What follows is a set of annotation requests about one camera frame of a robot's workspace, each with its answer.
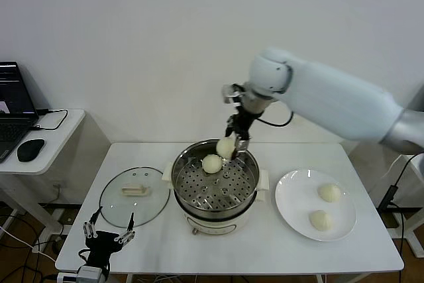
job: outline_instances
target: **glass lid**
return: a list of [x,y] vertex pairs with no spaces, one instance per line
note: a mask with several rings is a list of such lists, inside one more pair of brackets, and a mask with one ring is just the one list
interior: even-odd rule
[[126,228],[134,212],[134,227],[153,220],[170,197],[162,173],[151,167],[131,168],[114,177],[100,196],[101,215],[110,224]]

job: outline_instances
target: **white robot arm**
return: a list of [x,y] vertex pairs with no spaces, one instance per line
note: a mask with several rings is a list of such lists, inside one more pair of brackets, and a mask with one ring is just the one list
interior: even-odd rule
[[352,141],[373,141],[403,154],[424,150],[424,113],[400,107],[380,87],[287,51],[269,48],[257,55],[249,81],[225,85],[226,103],[238,114],[226,135],[235,132],[237,151],[248,146],[248,129],[273,101]]

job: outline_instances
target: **floor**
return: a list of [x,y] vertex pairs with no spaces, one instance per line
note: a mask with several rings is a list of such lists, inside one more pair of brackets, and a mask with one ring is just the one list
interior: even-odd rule
[[[11,212],[11,209],[8,207],[0,207],[0,215],[8,215]],[[64,224],[72,224],[76,215],[78,214],[77,209],[66,209],[63,214],[60,222]],[[19,216],[22,217],[25,221],[30,223],[36,230],[37,233],[41,232],[42,225],[35,220],[28,213]],[[4,223],[6,217],[0,217],[0,225]],[[386,227],[396,227],[397,223],[395,219],[390,215],[383,215],[383,221],[386,224]],[[35,242],[35,234],[31,230],[31,228],[24,224],[21,221],[14,221],[13,224],[8,229],[9,232],[16,235],[18,238],[28,242]],[[424,226],[418,228],[415,232],[418,236],[418,239],[421,242],[424,242]],[[61,243],[60,241],[56,244],[57,249],[60,249]],[[399,247],[400,240],[395,240],[395,244]],[[14,246],[14,247],[22,247],[23,244],[17,242],[13,238],[8,235],[4,235],[0,240],[0,283],[12,283],[12,282],[36,282],[40,283],[41,276],[39,274],[34,278],[34,272],[31,270],[26,270],[25,275],[23,276],[22,268],[18,269],[15,273],[10,275],[6,280],[5,277],[16,268],[19,268],[25,263],[25,259],[28,255],[27,265],[29,267],[36,267],[37,257],[35,254],[28,253],[29,249],[11,249],[9,247],[4,247],[4,245]],[[56,258],[53,248],[53,243],[49,243],[46,250],[44,251],[46,254]],[[403,259],[405,262],[405,269],[402,272],[402,282],[407,283],[422,283],[424,282],[424,259],[415,258],[409,245],[405,242],[403,244]],[[57,273],[54,268],[54,263],[40,256],[38,269],[43,273],[43,275],[54,274]],[[335,275],[329,275],[327,278],[328,283],[333,283],[335,281]],[[361,280],[361,283],[398,283],[398,273],[378,273],[371,274],[366,278]],[[126,276],[120,275],[117,276],[117,279],[120,282],[125,282]],[[149,275],[139,275],[134,276],[133,282],[140,283],[153,283],[152,279],[154,276]],[[222,283],[314,283],[316,282],[314,276],[198,276],[197,281],[195,276],[180,276],[178,279],[173,279],[175,283],[213,283],[213,282],[222,282]]]

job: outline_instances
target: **white table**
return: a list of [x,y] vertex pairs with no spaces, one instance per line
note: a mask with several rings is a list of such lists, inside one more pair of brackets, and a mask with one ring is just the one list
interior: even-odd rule
[[[50,113],[41,117],[37,125],[41,127],[56,127],[63,119],[64,112]],[[54,159],[60,153],[68,139],[72,136],[78,125],[84,118],[85,113],[82,109],[69,109],[65,121],[54,131],[31,131],[21,141],[22,144],[30,139],[44,139],[45,145],[38,156],[30,162],[20,162],[17,158],[16,147],[12,153],[0,164],[0,188],[13,201],[17,202],[24,210],[37,218],[46,226],[39,236],[40,242],[48,241],[51,234],[58,234],[62,230],[62,225],[57,222],[63,209],[57,209],[53,215],[50,215],[45,209],[37,204],[36,197],[31,189],[28,189],[24,183],[13,175],[39,175],[43,174]],[[69,231],[64,228],[63,234]]]
[[[83,261],[82,225],[99,207],[109,180],[128,168],[151,166],[162,170],[188,144],[115,143],[109,149],[56,261],[56,268],[76,271]],[[395,245],[379,218],[352,164],[339,144],[251,144],[250,151],[269,171],[270,193],[254,203],[248,223],[234,233],[213,237],[192,235],[171,195],[161,214],[135,228],[135,238],[111,256],[112,273],[162,274],[348,274],[349,282],[363,273],[403,268]],[[345,239],[322,243],[294,231],[276,208],[277,181],[296,168],[312,168],[336,178],[351,194],[358,222]],[[96,229],[121,233],[102,216]]]

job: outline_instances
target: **black cable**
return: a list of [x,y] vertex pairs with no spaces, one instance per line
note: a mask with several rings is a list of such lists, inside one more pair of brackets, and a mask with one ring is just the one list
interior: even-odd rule
[[62,187],[60,187],[60,185],[59,186],[53,186],[53,187],[55,187],[55,188],[57,188],[58,189],[58,194],[57,194],[57,196],[56,196],[56,198],[54,198],[53,200],[50,200],[50,201],[48,201],[48,202],[46,202],[44,205],[41,205],[41,207],[43,207],[43,208],[45,208],[47,205],[50,205],[51,203],[53,203],[53,202],[55,202],[57,199],[59,199],[59,197],[60,197],[60,191],[61,191],[61,188]]
[[41,278],[41,282],[40,283],[43,283],[45,280],[56,281],[57,279],[58,279],[58,275],[57,274],[49,274],[49,275],[43,276]]
[[[38,233],[37,233],[37,231],[35,230],[35,228],[30,224],[30,223],[28,223],[27,221],[25,221],[24,219],[21,219],[20,217],[17,217],[16,215],[0,215],[0,217],[12,217],[12,218],[14,218],[14,219],[18,219],[19,221],[22,221],[23,223],[26,223],[31,229],[32,229],[32,231],[34,232],[34,234],[35,234],[35,237],[36,237],[36,240],[38,240]],[[23,266],[20,266],[20,267],[18,267],[18,268],[16,268],[16,269],[14,269],[12,272],[10,272],[8,275],[6,275],[6,277],[4,277],[1,281],[0,281],[0,283],[2,283],[2,282],[4,282],[5,280],[6,280],[6,278],[8,278],[8,277],[10,277],[10,275],[12,275],[13,273],[15,273],[18,269],[20,269],[20,268],[23,268],[23,272],[22,272],[22,276],[21,276],[21,282],[23,282],[23,280],[24,280],[24,276],[25,276],[25,270],[28,268],[28,266],[27,266],[27,263],[28,263],[28,259],[29,259],[29,255],[30,255],[30,252],[31,252],[31,250],[28,250],[28,253],[26,254],[26,258],[25,258],[25,263],[24,263],[24,265]]]
[[[391,202],[389,204],[394,205],[395,207],[400,209],[400,207],[397,204],[395,204],[394,202]],[[400,241],[400,247],[399,247],[399,255],[400,255],[401,259],[403,260],[403,258],[402,258],[402,248],[403,248],[403,237],[405,235],[405,221],[403,220],[403,213],[402,212],[400,213],[400,216],[401,216],[401,220],[402,220],[402,235],[401,235],[401,239],[400,239],[401,241]],[[402,281],[402,270],[399,271],[399,283],[401,283],[401,281]]]
[[[53,242],[56,242],[56,240],[44,241],[44,242],[40,242],[40,244],[43,245],[44,243],[53,243]],[[25,245],[24,247],[12,247],[11,245],[4,245],[3,243],[0,243],[0,247],[5,247],[9,249],[29,249],[27,245]]]
[[[20,217],[17,217],[17,216],[14,216],[14,215],[0,215],[0,217],[12,217],[12,218],[18,219],[18,220],[22,221],[23,223],[26,223],[29,227],[32,227],[32,231],[35,231],[35,228],[30,223],[28,223],[24,219],[21,219]],[[63,232],[64,232],[64,225],[62,225],[62,230],[60,231],[58,236],[61,236]],[[42,245],[44,243],[53,243],[53,242],[57,242],[57,240],[44,241],[44,242],[40,242],[40,244]],[[3,243],[0,243],[0,246],[5,247],[5,248],[10,248],[10,249],[29,249],[30,248],[27,245],[25,245],[23,247],[12,247],[11,245],[5,245]]]
[[284,124],[273,124],[273,123],[270,123],[270,122],[267,122],[267,121],[264,121],[263,119],[256,119],[257,121],[260,121],[260,122],[262,122],[262,123],[264,123],[264,124],[267,124],[267,125],[269,125],[269,126],[273,126],[273,127],[285,127],[285,126],[287,126],[287,125],[289,125],[290,124],[290,122],[292,121],[292,119],[293,119],[293,116],[294,116],[294,112],[291,112],[290,113],[290,117],[289,117],[289,119],[287,120],[287,122],[285,122]]
[[387,189],[386,193],[384,194],[383,199],[381,200],[380,204],[377,207],[378,212],[386,211],[387,206],[393,201],[393,198],[398,191],[398,183],[400,181],[400,178],[403,176],[403,173],[405,172],[406,168],[408,167],[408,164],[418,155],[424,154],[424,152],[421,152],[419,154],[413,155],[410,159],[407,160],[405,166],[403,167],[399,177],[397,177],[396,182],[393,185],[390,185],[389,189]]
[[0,281],[0,283],[4,283],[10,276],[12,276],[15,272],[19,271],[21,268],[26,268],[28,270],[34,271],[37,274],[41,275],[41,277],[42,277],[41,271],[35,270],[34,268],[31,268],[30,266],[21,265],[20,267],[14,269],[12,272],[10,272],[8,275],[6,275],[4,278],[2,278],[1,281]]
[[56,127],[40,127],[40,125],[36,125],[33,127],[30,127],[30,131],[39,131],[39,130],[45,130],[45,131],[54,131],[55,129],[58,129],[60,125],[65,121],[65,118],[68,116],[68,110],[67,109],[58,109],[56,111],[47,111],[47,113],[57,113],[57,112],[65,112],[64,118],[59,122],[59,124]]
[[410,159],[408,159],[408,161],[406,162],[405,166],[403,167],[403,169],[402,169],[399,177],[397,177],[397,180],[396,180],[396,182],[394,184],[395,186],[398,185],[398,182],[400,181],[400,178],[402,177],[403,172],[405,171],[405,169],[407,168],[407,166],[411,162],[411,160],[413,160],[415,157],[417,157],[418,155],[421,155],[421,154],[424,154],[424,152],[420,152],[419,154],[413,155]]
[[91,250],[90,249],[82,249],[82,250],[79,250],[79,252],[78,252],[78,256],[80,257],[80,258],[82,258],[84,261],[86,261],[87,262],[87,258],[85,257],[85,256],[83,256],[82,255],[82,253],[84,253],[84,252],[90,252]]
[[[17,217],[16,215],[0,215],[0,217],[12,217],[12,218],[14,218],[14,219],[18,219],[19,221],[22,221],[23,223],[27,224],[27,225],[28,225],[28,226],[32,229],[32,232],[35,234],[36,242],[37,242],[37,245],[38,245],[38,249],[40,249],[40,245],[41,245],[42,243],[48,243],[48,242],[50,242],[50,241],[40,242],[40,241],[38,240],[39,234],[37,233],[36,229],[35,229],[35,228],[34,228],[34,227],[33,227],[33,226],[32,226],[32,225],[28,222],[28,221],[26,221],[26,220],[24,220],[24,219],[22,219],[22,218],[20,218],[20,217]],[[64,231],[64,225],[62,225],[62,230],[60,231],[59,236],[60,236],[60,235],[62,235],[63,231]],[[23,249],[23,248],[27,248],[27,249],[29,249],[29,250],[28,250],[28,253],[26,254],[26,258],[25,258],[25,263],[24,263],[24,265],[21,265],[20,267],[18,267],[18,268],[16,268],[16,269],[14,269],[12,272],[8,273],[8,275],[6,275],[4,278],[2,278],[2,279],[0,280],[0,283],[3,283],[4,281],[6,281],[6,279],[7,279],[8,277],[10,277],[10,276],[11,276],[11,275],[13,275],[16,271],[18,271],[18,270],[20,270],[20,269],[22,269],[22,268],[23,268],[23,273],[22,273],[22,276],[21,276],[21,282],[23,282],[23,279],[24,279],[24,277],[25,277],[25,270],[26,270],[26,269],[31,270],[31,271],[34,271],[34,277],[36,277],[36,274],[39,274],[41,277],[43,277],[42,272],[38,270],[38,258],[39,258],[39,256],[40,256],[40,254],[39,254],[39,253],[37,253],[37,264],[36,264],[36,268],[35,268],[35,269],[33,269],[33,268],[31,268],[30,266],[28,266],[28,265],[27,265],[27,263],[28,263],[28,259],[29,259],[29,256],[30,256],[30,253],[31,253],[32,248],[27,247],[27,246],[25,246],[25,247],[10,247],[10,246],[4,245],[4,244],[0,244],[0,245],[1,245],[1,246],[4,246],[4,247],[11,248],[11,249]]]

